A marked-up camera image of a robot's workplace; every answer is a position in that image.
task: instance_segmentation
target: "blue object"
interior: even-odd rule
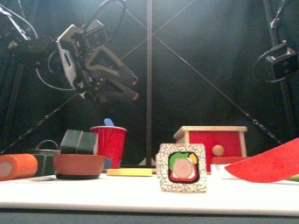
[[[105,118],[104,124],[105,124],[105,126],[115,126],[115,124],[109,118]]]

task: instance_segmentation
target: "wooden block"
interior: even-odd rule
[[[83,131],[68,129],[60,142],[60,154],[76,154]]]
[[[163,143],[156,155],[156,164],[161,191],[177,193],[207,191],[203,144]]]
[[[97,155],[99,135],[92,132],[83,132],[80,135],[77,154]]]
[[[30,178],[37,171],[37,160],[30,154],[0,157],[0,181]]]
[[[107,169],[108,176],[136,176],[136,177],[151,177],[153,174],[149,168],[119,168]]]
[[[60,154],[97,154],[99,135],[92,132],[68,129],[60,143]]]

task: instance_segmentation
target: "red wooden box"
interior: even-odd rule
[[[216,157],[213,146],[221,146],[223,157],[247,156],[244,138],[247,130],[247,127],[241,126],[181,126],[173,134],[173,138],[177,144],[204,144],[207,172],[209,172],[211,158]]]

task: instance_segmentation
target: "dark green block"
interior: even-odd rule
[[[97,148],[97,134],[92,132],[83,132],[77,145],[77,154],[96,154]]]
[[[81,130],[68,129],[60,142],[60,154],[76,154]]]

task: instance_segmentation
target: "red cup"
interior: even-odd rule
[[[112,160],[111,168],[119,168],[125,147],[127,130],[115,126],[96,126],[89,130],[97,133],[97,154]]]

